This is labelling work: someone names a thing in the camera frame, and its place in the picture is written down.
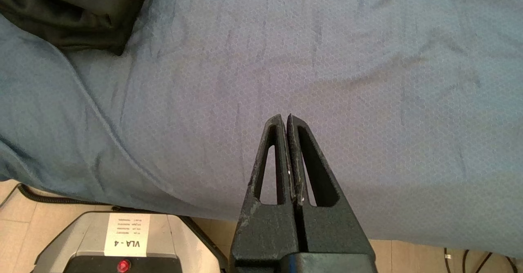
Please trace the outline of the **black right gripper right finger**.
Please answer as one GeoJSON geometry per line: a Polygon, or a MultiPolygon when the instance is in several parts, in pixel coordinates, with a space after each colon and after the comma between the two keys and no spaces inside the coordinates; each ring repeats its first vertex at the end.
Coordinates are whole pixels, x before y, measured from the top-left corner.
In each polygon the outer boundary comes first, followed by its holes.
{"type": "Polygon", "coordinates": [[[310,253],[374,251],[310,127],[289,115],[286,139],[299,244],[310,253]]]}

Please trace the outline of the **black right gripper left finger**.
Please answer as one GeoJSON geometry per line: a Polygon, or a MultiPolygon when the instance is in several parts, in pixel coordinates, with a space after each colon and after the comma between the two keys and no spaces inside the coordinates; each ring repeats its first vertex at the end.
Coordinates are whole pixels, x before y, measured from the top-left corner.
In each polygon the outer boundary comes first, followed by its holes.
{"type": "Polygon", "coordinates": [[[285,124],[277,114],[263,129],[230,249],[232,273],[276,273],[284,256],[299,250],[285,124]],[[260,200],[270,147],[275,149],[277,204],[260,200]]]}

